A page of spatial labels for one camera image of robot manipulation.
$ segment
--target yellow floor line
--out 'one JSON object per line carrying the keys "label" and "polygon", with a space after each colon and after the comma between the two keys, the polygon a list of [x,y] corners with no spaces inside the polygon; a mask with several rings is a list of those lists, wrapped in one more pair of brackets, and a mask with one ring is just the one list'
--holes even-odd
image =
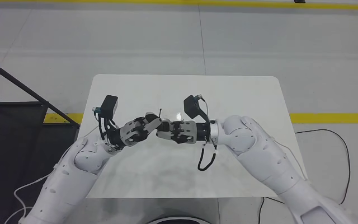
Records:
{"label": "yellow floor line", "polygon": [[[81,124],[83,114],[67,114],[78,124]],[[290,114],[293,124],[358,124],[358,114]],[[66,123],[58,114],[46,114],[44,123]]]}
{"label": "yellow floor line", "polygon": [[358,4],[332,3],[294,3],[294,2],[254,2],[254,1],[211,1],[211,0],[0,0],[0,3],[131,3],[131,4],[174,4],[227,7],[264,7],[264,8],[312,8],[320,10],[358,10]]}

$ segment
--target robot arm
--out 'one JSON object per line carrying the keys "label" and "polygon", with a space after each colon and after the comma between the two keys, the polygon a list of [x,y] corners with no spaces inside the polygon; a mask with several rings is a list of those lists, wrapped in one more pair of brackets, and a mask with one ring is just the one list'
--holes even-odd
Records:
{"label": "robot arm", "polygon": [[[197,103],[199,98],[190,98],[194,101],[189,104],[192,105],[189,106],[190,111],[200,110]],[[191,116],[187,110],[185,112],[191,118],[199,114],[193,113]],[[348,214],[341,205],[321,196],[307,180],[304,180],[275,140],[253,119],[235,115],[226,118],[223,123],[217,120],[208,120],[196,125],[193,121],[163,122],[167,124],[158,128],[157,136],[160,138],[171,139],[177,143],[195,143],[203,141],[204,138],[204,141],[214,146],[225,145],[254,178],[281,198],[295,223],[358,223],[356,217]]]}
{"label": "robot arm", "polygon": [[63,223],[85,199],[108,160],[124,147],[145,140],[161,124],[159,117],[148,113],[121,128],[109,125],[116,108],[116,98],[113,99],[107,96],[102,106],[94,109],[99,123],[103,120],[108,126],[100,126],[100,134],[89,134],[70,146],[44,183],[33,209],[19,223]]}

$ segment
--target gray floor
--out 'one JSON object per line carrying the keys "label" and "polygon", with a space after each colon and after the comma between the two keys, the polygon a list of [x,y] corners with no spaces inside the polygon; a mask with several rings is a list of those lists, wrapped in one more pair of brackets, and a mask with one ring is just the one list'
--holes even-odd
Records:
{"label": "gray floor", "polygon": [[[353,11],[0,4],[0,66],[66,113],[83,112],[98,73],[276,76],[290,113],[354,113],[356,21]],[[26,100],[33,99],[0,77],[0,101]],[[342,134],[351,149],[345,205],[358,214],[357,125],[294,125],[322,127]],[[311,133],[298,142],[314,186],[342,198],[347,163],[340,140]],[[260,198],[88,199],[68,223],[142,224],[164,213],[257,223],[259,203]],[[293,220],[284,206],[267,202],[262,223]]]}

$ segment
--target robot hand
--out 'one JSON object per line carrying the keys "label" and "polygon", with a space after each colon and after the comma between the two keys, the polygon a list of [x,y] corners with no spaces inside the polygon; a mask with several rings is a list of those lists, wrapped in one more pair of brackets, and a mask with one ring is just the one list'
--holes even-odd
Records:
{"label": "robot hand", "polygon": [[146,140],[162,120],[153,113],[147,113],[127,122],[121,128],[109,126],[106,130],[109,145],[115,150],[122,150],[125,146],[134,146],[138,142]]}

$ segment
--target white tabletop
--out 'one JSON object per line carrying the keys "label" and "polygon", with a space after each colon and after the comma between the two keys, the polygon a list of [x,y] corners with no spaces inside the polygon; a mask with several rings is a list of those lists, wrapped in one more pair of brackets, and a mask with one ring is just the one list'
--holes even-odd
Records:
{"label": "white tabletop", "polygon": [[[78,136],[92,130],[97,122],[92,108],[101,106],[106,95],[118,96],[114,121],[118,126],[162,108],[162,118],[191,120],[183,111],[188,95],[202,94],[210,119],[247,115],[258,121],[268,134],[291,148],[305,168],[295,134],[275,77],[252,76],[159,76],[99,74],[92,82]],[[196,122],[203,122],[199,117]],[[288,158],[298,172],[288,150]],[[152,133],[145,142],[126,147],[111,158],[89,193],[89,198],[221,198],[271,197],[269,188],[254,179],[224,147],[218,147],[213,165],[197,170],[201,143],[176,144]],[[212,156],[206,146],[203,165]]]}

